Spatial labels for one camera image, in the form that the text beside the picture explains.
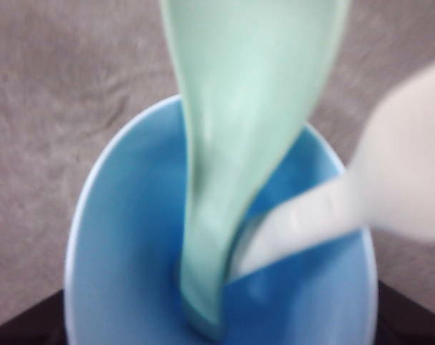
green plastic spoon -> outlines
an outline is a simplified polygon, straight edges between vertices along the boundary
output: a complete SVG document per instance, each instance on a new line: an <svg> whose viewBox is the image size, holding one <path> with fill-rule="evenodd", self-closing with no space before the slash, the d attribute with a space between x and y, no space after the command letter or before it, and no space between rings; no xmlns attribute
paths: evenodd
<svg viewBox="0 0 435 345"><path fill-rule="evenodd" d="M221 339L237 227L315 106L349 0L161 4L188 140L180 291L188 320Z"/></svg>

white plastic spoon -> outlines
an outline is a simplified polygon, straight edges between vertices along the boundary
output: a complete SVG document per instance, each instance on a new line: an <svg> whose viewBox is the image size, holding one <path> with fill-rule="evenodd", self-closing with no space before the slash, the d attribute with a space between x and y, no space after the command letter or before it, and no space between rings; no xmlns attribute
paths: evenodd
<svg viewBox="0 0 435 345"><path fill-rule="evenodd" d="M435 242L435 65L375 109L345 174L245 225L229 279L365 224Z"/></svg>

beige carpet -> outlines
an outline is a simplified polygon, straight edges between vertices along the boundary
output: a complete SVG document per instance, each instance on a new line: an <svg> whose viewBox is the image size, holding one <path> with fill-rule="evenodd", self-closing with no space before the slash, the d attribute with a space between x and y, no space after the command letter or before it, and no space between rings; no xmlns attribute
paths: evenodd
<svg viewBox="0 0 435 345"><path fill-rule="evenodd" d="M314 125L347 161L389 87L435 59L435 0L356 0ZM63 284L90 167L176 93L155 0L0 0L0 323ZM435 247L375 234L380 278L435 311Z"/></svg>

white spoon handle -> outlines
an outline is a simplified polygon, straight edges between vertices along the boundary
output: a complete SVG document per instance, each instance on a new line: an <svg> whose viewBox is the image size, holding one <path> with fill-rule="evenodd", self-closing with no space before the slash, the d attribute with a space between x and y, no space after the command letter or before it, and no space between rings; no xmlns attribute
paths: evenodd
<svg viewBox="0 0 435 345"><path fill-rule="evenodd" d="M345 173L245 224L229 281L362 225L350 180Z"/></svg>

blue bowl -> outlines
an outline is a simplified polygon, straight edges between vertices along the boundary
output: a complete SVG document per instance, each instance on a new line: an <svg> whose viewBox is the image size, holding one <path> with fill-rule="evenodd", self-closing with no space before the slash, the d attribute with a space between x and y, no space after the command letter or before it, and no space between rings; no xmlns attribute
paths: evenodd
<svg viewBox="0 0 435 345"><path fill-rule="evenodd" d="M266 210L343 170L307 126L252 204ZM209 344L186 323L173 277L183 235L186 138L180 99L131 120L81 193L65 267L71 345ZM223 344L370 345L377 275L363 229L228 285Z"/></svg>

